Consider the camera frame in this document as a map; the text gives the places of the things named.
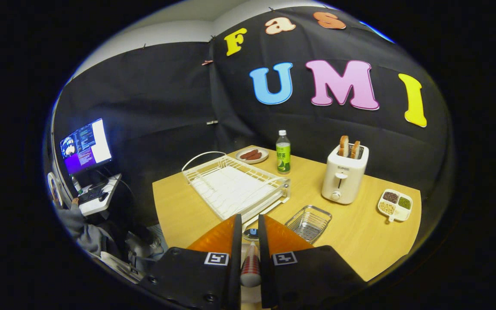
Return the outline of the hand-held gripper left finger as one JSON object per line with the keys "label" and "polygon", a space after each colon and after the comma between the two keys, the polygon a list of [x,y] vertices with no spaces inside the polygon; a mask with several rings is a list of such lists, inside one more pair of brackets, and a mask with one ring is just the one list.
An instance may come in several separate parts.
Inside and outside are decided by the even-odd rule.
{"label": "hand-held gripper left finger", "polygon": [[187,248],[171,247],[139,287],[176,309],[239,310],[242,217],[229,217]]}

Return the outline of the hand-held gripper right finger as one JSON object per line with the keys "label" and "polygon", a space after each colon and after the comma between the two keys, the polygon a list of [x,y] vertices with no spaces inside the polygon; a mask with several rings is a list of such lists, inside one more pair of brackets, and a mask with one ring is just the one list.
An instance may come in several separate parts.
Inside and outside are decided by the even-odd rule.
{"label": "hand-held gripper right finger", "polygon": [[367,286],[333,247],[313,246],[266,214],[258,233],[263,308],[326,310]]}

